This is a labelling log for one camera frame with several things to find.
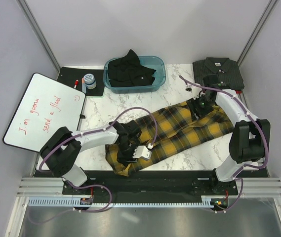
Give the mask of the yellow plaid long sleeve shirt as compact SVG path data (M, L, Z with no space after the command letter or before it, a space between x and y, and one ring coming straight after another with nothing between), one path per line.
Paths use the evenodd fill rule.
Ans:
M233 124L224 110L217 106L202 111L201 116L193 114L193 101L188 100L165 107L153 114L131 120L128 123L116 122L115 128L124 129L124 137L133 145L148 145L153 142L150 160L138 159L125 162L119 159L119 144L106 146L105 159L115 174L130 176L204 142L221 137L233 131Z

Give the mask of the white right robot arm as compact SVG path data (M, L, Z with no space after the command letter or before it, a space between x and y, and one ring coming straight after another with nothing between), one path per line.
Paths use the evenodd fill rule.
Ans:
M230 84L220 81L215 74L205 76L201 88L203 94L192 100L193 114L205 116L213 105L221 107L234 126L229 142L229 156L215 169L215 178L208 182L213 194L226 189L226 182L233 181L245 168L262 169L269 154L271 125L267 119L259 119L242 101Z

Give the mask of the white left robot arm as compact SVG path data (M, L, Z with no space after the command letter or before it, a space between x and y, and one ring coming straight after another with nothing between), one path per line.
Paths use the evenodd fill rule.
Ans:
M54 177L64 178L73 184L79 194L86 194L90 190L91 183L84 170L75 165L78 154L94 147L114 144L118 146L116 152L118 162L126 166L137 161L133 154L140 145L140 135L141 129L134 121L115 122L114 126L108 130L104 126L82 132L72 132L64 126L59 128L45 143L40 150L40 156L46 158L58 145L64 146L54 151L45 164Z

